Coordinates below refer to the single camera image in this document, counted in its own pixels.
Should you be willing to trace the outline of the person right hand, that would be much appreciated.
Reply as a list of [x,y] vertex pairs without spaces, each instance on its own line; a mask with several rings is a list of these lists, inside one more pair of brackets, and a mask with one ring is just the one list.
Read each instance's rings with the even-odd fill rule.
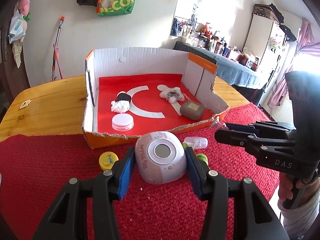
[[280,172],[278,196],[285,209],[295,209],[306,204],[319,188],[319,177],[316,179],[296,179]]

